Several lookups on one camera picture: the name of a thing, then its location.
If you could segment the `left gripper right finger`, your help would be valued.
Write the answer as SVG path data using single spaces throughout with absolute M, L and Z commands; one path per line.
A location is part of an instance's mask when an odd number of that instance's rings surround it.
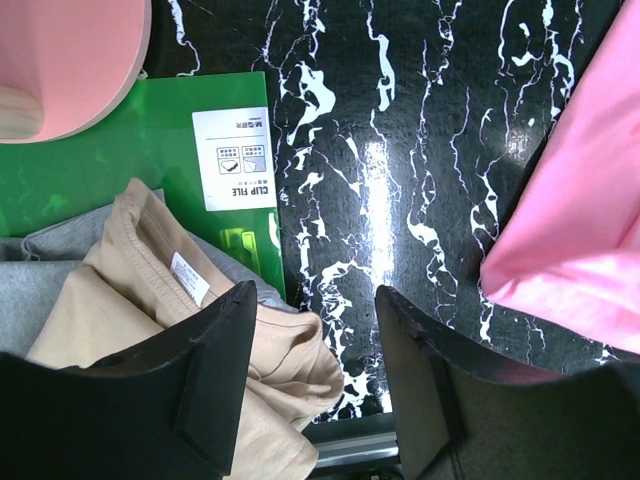
M 524 364 L 377 289 L 376 315 L 408 479 L 635 479 L 639 365 L 572 375 Z

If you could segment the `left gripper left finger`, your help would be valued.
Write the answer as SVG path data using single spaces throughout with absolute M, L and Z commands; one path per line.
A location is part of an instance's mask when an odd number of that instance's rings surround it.
M 87 368 L 1 357 L 5 479 L 219 479 L 231 472 L 257 289 Z

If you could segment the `pink t shirt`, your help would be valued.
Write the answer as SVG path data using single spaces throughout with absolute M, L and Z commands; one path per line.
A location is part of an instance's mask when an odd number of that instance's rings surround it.
M 639 349 L 639 5 L 623 3 L 480 268 L 485 296 Z

